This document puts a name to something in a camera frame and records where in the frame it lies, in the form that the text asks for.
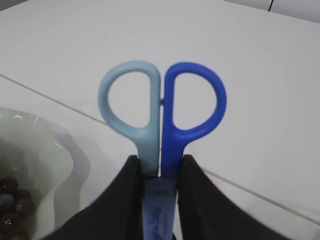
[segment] grape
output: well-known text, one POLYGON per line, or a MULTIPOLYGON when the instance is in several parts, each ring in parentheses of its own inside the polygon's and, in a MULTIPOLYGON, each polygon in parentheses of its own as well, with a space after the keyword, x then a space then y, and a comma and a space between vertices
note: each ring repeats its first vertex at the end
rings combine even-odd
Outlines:
POLYGON ((10 213, 2 217, 0 227, 5 234, 14 233, 21 229, 24 224, 23 218, 17 213, 10 213))
POLYGON ((18 191, 16 191, 15 197, 18 200, 24 199, 24 198, 30 198, 31 193, 27 189, 19 189, 18 191))
POLYGON ((29 235, 26 231, 21 230, 12 235, 9 240, 29 240, 29 235))
POLYGON ((0 194, 0 213, 6 214, 13 210, 13 206, 15 204, 15 199, 10 194, 0 194))
POLYGON ((13 194, 18 190, 18 181, 13 177, 7 177, 0 180, 0 193, 13 194))
POLYGON ((35 209, 36 206, 31 197, 22 198, 15 205, 15 212, 24 218, 30 217, 35 209))

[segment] white surface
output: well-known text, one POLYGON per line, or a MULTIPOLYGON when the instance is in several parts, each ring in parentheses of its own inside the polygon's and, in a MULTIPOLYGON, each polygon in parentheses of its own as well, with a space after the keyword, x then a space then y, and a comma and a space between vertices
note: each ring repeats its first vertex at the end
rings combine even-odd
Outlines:
POLYGON ((320 23, 319 0, 275 0, 271 11, 320 23))
MULTIPOLYGON (((318 24, 222 0, 30 0, 0 13, 0 33, 0 73, 97 118, 100 80, 121 62, 147 60, 162 75, 177 61, 207 65, 225 84, 227 111, 213 133, 185 152, 213 172, 320 218, 318 24)), ((113 107, 138 124, 148 118, 148 85, 124 78, 114 86, 113 107)), ((176 84, 175 122, 186 128, 202 122, 214 100, 208 84, 183 78, 176 84)), ((45 114, 37 101, 32 109, 45 114)), ((59 121, 54 110, 46 114, 59 121)), ((87 158, 98 160, 83 187, 88 194, 80 202, 87 203, 105 186, 105 169, 114 177, 110 166, 118 170, 136 149, 99 123, 83 117, 94 126, 87 130, 80 117, 63 114, 68 138, 78 144, 92 136, 101 148, 88 149, 87 158)))
POLYGON ((225 0, 227 2, 241 4, 244 6, 261 9, 261 10, 268 10, 271 4, 271 0, 225 0))

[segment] glass bowl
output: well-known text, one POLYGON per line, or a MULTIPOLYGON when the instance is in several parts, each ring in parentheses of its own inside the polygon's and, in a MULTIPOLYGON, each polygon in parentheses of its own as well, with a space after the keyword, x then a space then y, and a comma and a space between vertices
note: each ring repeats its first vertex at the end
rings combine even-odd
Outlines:
POLYGON ((35 114, 0 107, 0 179, 16 178, 31 192, 36 212, 26 220, 30 239, 55 229, 54 194, 70 176, 73 159, 35 114))

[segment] white tile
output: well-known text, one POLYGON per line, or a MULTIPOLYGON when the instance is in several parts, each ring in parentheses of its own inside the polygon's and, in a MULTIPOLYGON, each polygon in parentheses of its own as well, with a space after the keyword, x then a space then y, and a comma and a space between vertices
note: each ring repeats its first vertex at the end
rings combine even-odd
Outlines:
POLYGON ((271 12, 320 23, 318 0, 275 0, 271 12))
MULTIPOLYGON (((213 172, 319 216, 318 24, 223 0, 30 0, 0 13, 0 33, 0 73, 97 118, 100 80, 121 62, 147 60, 162 75, 177 61, 207 65, 226 86, 227 112, 221 125, 186 153, 213 172)), ((181 79, 175 119, 188 127, 208 116, 214 97, 205 82, 181 79)), ((144 82, 128 75, 113 89, 114 110, 132 124, 148 117, 144 82)), ((4 103, 21 108, 26 101, 4 103)), ((28 109, 42 113, 43 108, 35 100, 28 109)), ((44 113, 60 120, 54 112, 44 113)), ((60 125, 67 129, 79 128, 81 136, 92 132, 66 119, 60 125)), ((94 124, 92 141, 119 168, 134 145, 94 124)), ((92 168, 102 172, 98 166, 92 168)), ((103 185, 86 188, 97 193, 103 185)))

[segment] light blue scissor handle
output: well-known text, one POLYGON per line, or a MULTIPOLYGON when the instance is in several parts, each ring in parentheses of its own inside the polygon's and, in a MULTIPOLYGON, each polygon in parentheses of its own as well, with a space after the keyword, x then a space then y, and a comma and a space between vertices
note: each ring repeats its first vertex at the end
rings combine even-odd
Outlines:
POLYGON ((186 145, 216 128, 226 111, 227 94, 220 78, 212 70, 197 63, 180 62, 172 65, 165 74, 163 107, 161 177, 177 178, 186 145), (213 86, 216 95, 213 114, 204 123, 188 130, 177 128, 173 121, 175 80, 183 73, 205 78, 213 86))
POLYGON ((100 113, 112 129, 132 140, 138 151, 142 173, 155 177, 159 169, 160 146, 160 87, 161 77, 158 69, 146 61, 129 61, 112 68, 102 79, 98 92, 100 113), (109 104, 109 91, 112 83, 129 72, 142 72, 150 79, 150 122, 145 127, 133 127, 120 120, 109 104))

